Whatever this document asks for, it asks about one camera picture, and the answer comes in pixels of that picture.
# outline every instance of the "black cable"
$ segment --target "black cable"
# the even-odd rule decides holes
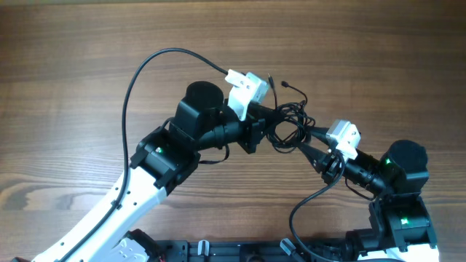
[[[199,164],[218,164],[222,163],[223,161],[227,160],[230,156],[230,147],[228,144],[225,145],[225,157],[222,160],[201,160]]]
[[[269,82],[272,86],[272,77],[269,77]],[[291,102],[276,107],[275,110],[280,112],[282,119],[277,121],[268,130],[265,130],[264,133],[266,133],[267,140],[269,140],[277,152],[282,154],[289,154],[293,152],[297,145],[303,140],[310,142],[310,137],[307,137],[307,129],[308,127],[314,127],[315,119],[313,119],[311,116],[308,116],[304,110],[304,107],[308,102],[306,94],[304,94],[301,90],[290,86],[287,82],[282,82],[282,86],[289,87],[292,90],[299,92],[304,96],[304,100],[300,103]],[[272,90],[274,91],[275,101],[277,101],[277,94],[275,89],[272,88]],[[286,138],[281,138],[276,131],[277,126],[283,122],[288,122],[296,126],[296,130],[294,130]]]
[[[112,202],[111,208],[107,211],[107,213],[103,216],[103,218],[73,247],[71,248],[61,259],[60,262],[66,261],[71,255],[73,255],[110,217],[110,215],[117,209],[118,206],[120,206],[121,201],[123,196],[125,195],[126,192],[126,187],[127,187],[127,182],[129,180],[129,163],[128,163],[128,144],[127,144],[127,136],[126,136],[126,111],[127,111],[127,106],[128,106],[128,100],[130,99],[130,94],[131,90],[133,89],[134,83],[136,82],[136,79],[139,76],[139,73],[142,71],[144,66],[152,60],[154,57],[164,54],[166,52],[182,52],[191,56],[194,56],[195,58],[203,61],[204,63],[207,63],[209,66],[212,68],[216,69],[217,71],[223,73],[223,74],[228,74],[228,72],[216,64],[210,62],[207,58],[198,55],[195,52],[189,51],[187,49],[182,49],[182,48],[166,48],[166,49],[161,49],[152,55],[149,55],[148,58],[146,58],[141,65],[138,67],[136,72],[134,73],[133,78],[131,79],[130,85],[127,88],[126,95],[125,95],[125,100],[123,102],[123,110],[122,110],[122,141],[123,141],[123,161],[124,161],[124,171],[123,171],[123,183],[122,187],[120,189],[120,192],[118,194],[118,197]]]
[[[324,258],[323,256],[321,255],[318,255],[314,252],[312,252],[302,241],[301,241],[301,238],[298,236],[298,234],[296,233],[296,230],[294,229],[294,226],[293,226],[293,218],[294,218],[294,215],[296,213],[296,211],[298,211],[298,209],[300,207],[302,207],[303,205],[305,205],[306,203],[308,203],[309,201],[313,200],[314,198],[320,196],[321,194],[325,193],[327,190],[329,190],[330,188],[332,188],[333,186],[335,186],[341,179],[341,177],[343,176],[343,173],[344,173],[344,168],[346,167],[346,164],[344,162],[344,158],[343,158],[343,155],[337,151],[336,153],[336,157],[338,157],[340,163],[341,163],[341,169],[338,173],[338,175],[335,177],[335,179],[333,180],[332,183],[328,184],[328,186],[320,189],[319,191],[313,193],[312,195],[308,196],[307,198],[301,200],[294,208],[293,210],[291,210],[291,213],[290,213],[290,218],[289,218],[289,226],[290,226],[290,230],[291,230],[291,233],[293,234],[294,238],[296,239],[296,241],[298,242],[299,246],[301,247],[302,250],[306,251],[308,254],[311,255],[312,258],[319,258],[323,261],[329,261],[329,262],[335,262],[334,260],[331,260],[331,259],[328,259],[328,258]],[[367,262],[402,262],[398,259],[392,259],[392,258],[375,258],[375,259],[368,259],[368,260],[364,260],[364,261],[367,261]]]
[[[376,197],[370,198],[368,196],[366,197],[363,194],[361,194],[360,192],[358,192],[356,189],[352,188],[350,185],[348,185],[348,178],[347,177],[344,178],[344,184],[347,185],[347,188],[349,190],[351,190],[353,193],[357,194],[359,197],[362,197],[362,198],[364,198],[364,199],[366,199],[368,201],[372,201],[372,200],[374,200],[376,198]]]
[[[274,93],[275,110],[277,110],[278,108],[277,90],[275,90],[274,79],[272,78],[270,74],[269,74],[269,84],[270,84],[270,87],[272,88],[272,92]]]

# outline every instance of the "robotic arm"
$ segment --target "robotic arm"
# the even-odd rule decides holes
[[[166,51],[169,49],[164,50],[158,53],[169,52]],[[144,61],[140,69],[150,59]],[[244,75],[230,70],[226,80],[234,85],[229,99],[224,99],[220,88],[209,82],[190,84],[175,116],[138,144],[130,158],[127,176],[124,173],[110,192],[67,235],[33,261],[163,262],[166,259],[170,262],[165,257],[168,253],[161,255],[164,253],[161,245],[139,230],[128,232],[129,228],[182,184],[199,163],[217,163],[200,161],[199,151],[225,147],[226,159],[228,144],[238,143],[252,154],[263,138],[271,141],[280,152],[298,148],[322,175],[328,188],[344,176],[371,192],[375,199],[369,205],[372,229],[349,231],[345,239],[331,243],[303,243],[294,232],[292,213],[291,229],[299,246],[295,247],[289,239],[284,239],[280,247],[285,251],[281,255],[286,259],[317,262],[400,258],[417,261],[420,254],[429,254],[434,258],[432,261],[438,261],[435,232],[420,197],[421,188],[429,177],[423,147],[412,141],[399,140],[380,160],[376,160],[356,149],[360,133],[350,122],[336,120],[330,128],[315,127],[315,120],[304,113],[306,95],[287,83],[283,82],[283,86],[300,92],[306,100],[282,106],[275,103],[275,109],[272,109],[260,105],[269,87],[277,101],[272,77],[266,82],[252,73]],[[285,139],[275,133],[275,127],[282,122],[291,122],[298,127]],[[311,147],[311,137],[326,144],[328,152]],[[90,231],[93,231],[92,236],[82,242]],[[197,247],[199,258],[210,261],[209,243],[200,242]],[[186,253],[186,262],[190,261],[189,256],[190,253]]]

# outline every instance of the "tangled black wire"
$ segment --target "tangled black wire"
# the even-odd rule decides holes
[[[301,90],[292,87],[287,82],[282,81],[282,86],[291,88],[292,90],[297,91],[304,96],[304,100],[297,102],[284,103],[281,106],[277,105],[277,92],[275,90],[275,83],[273,78],[269,76],[269,83],[275,98],[275,110],[279,111],[282,119],[277,121],[273,126],[271,126],[265,133],[267,140],[272,144],[273,148],[282,154],[289,154],[293,152],[298,144],[305,142],[310,142],[311,136],[308,135],[307,131],[310,127],[315,126],[315,119],[306,114],[304,107],[307,105],[307,96]],[[286,138],[281,138],[277,134],[277,126],[283,122],[288,122],[296,126],[290,135]]]

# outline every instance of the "white bracket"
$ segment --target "white bracket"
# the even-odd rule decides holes
[[[233,84],[232,91],[230,91],[228,97],[228,106],[233,109],[240,121],[244,121],[249,103],[251,101],[262,103],[269,90],[269,83],[251,72],[243,75],[232,69],[228,70],[225,80]]]
[[[125,237],[101,262],[147,262],[149,255],[139,243]]]
[[[350,121],[337,119],[325,134],[328,143],[343,154],[344,161],[356,159],[356,148],[361,140],[360,133],[355,124]]]

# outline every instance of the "wood grain surface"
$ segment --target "wood grain surface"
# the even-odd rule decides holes
[[[120,114],[134,70],[184,47],[223,68],[267,73],[309,96],[319,126],[350,119],[360,149],[427,148],[422,196],[442,261],[466,257],[466,5],[460,1],[257,1],[0,9],[0,261],[32,258],[69,231],[122,171]],[[130,99],[131,152],[175,113],[189,83],[222,75],[192,57],[149,63]],[[299,101],[279,89],[279,103]],[[272,96],[265,105],[271,106]],[[205,159],[221,158],[209,150]],[[265,240],[323,187],[299,153],[201,166],[135,226],[154,239]],[[341,183],[296,215],[300,235],[368,228],[368,203]]]

